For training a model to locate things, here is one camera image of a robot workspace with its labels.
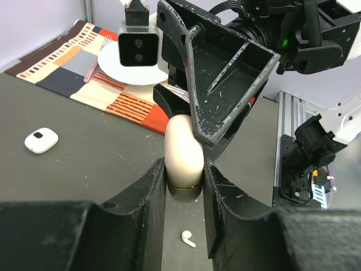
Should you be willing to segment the pink earbud charging case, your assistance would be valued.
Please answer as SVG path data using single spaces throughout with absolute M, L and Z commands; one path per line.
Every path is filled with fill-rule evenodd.
M 204 152 L 195 138 L 191 117 L 176 115 L 166 127 L 164 138 L 165 170 L 168 189 L 174 200 L 190 203 L 202 190 Z

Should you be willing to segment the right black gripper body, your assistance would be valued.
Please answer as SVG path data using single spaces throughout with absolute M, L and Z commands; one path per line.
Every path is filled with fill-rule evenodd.
M 278 53 L 278 74 L 309 75 L 343 63 L 341 36 L 325 12 L 335 5 L 335 1 L 224 1 L 206 12 Z

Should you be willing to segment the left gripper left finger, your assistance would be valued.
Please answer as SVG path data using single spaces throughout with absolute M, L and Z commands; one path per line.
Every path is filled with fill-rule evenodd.
M 160 270 L 165 164 L 102 204 L 1 203 L 2 270 Z

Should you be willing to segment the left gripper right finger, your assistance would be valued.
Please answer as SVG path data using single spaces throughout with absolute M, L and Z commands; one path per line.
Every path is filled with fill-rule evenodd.
M 207 160 L 203 198 L 214 270 L 359 270 L 360 211 L 272 208 Z

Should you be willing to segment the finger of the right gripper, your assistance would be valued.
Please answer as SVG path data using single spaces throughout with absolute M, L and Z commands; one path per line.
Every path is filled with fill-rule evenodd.
M 169 119 L 175 115 L 191 115 L 189 103 L 160 84 L 153 87 L 153 100 L 160 106 Z M 204 143 L 202 144 L 205 156 L 212 161 L 216 161 L 232 141 L 233 137 L 234 124 L 229 127 L 228 131 L 216 145 L 209 146 Z
M 195 137 L 214 146 L 280 56 L 187 1 L 158 1 L 156 24 L 163 60 L 185 74 Z

